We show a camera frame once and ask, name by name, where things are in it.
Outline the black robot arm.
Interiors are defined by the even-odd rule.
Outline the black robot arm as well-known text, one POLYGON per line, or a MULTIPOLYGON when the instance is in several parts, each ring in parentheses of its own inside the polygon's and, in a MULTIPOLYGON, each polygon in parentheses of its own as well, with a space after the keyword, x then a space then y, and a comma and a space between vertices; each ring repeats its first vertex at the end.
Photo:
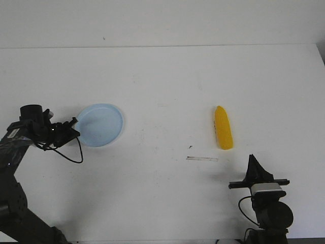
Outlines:
POLYGON ((253 154, 249 155, 246 175, 242 181, 229 183, 229 189, 248 188, 250 195, 238 201, 241 213, 241 203, 251 200, 256 221, 243 214, 258 229, 247 228, 244 238, 239 243, 288 243, 288 228, 292 225, 294 215, 288 205, 280 201, 286 196, 281 187, 290 183, 288 179, 275 179, 267 172, 253 154))
POLYGON ((80 133, 73 126, 75 117, 52 123, 53 113, 41 105, 20 108, 19 121, 7 127, 1 139, 1 232, 16 243, 68 243, 57 227, 51 227, 28 208, 26 194, 15 177, 30 146, 57 152, 80 133))

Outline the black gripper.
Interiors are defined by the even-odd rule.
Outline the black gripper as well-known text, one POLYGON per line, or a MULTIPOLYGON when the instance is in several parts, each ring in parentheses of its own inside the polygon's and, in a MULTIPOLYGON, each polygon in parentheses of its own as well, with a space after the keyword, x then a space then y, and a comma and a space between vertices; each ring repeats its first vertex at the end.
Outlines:
POLYGON ((229 182, 229 189, 241 189, 241 188, 251 188, 256 184, 278 184, 280 186, 287 186, 290 184, 288 179, 276 179, 274 176, 267 172, 261 164, 258 162, 253 154, 249 155, 248 167, 246 171, 245 178, 243 181, 232 181, 229 182))
POLYGON ((77 139, 80 136, 80 132, 74 129, 77 122, 76 117, 72 117, 71 121, 64 123, 38 125, 38 144, 42 147, 49 147, 50 145, 62 147, 77 139))

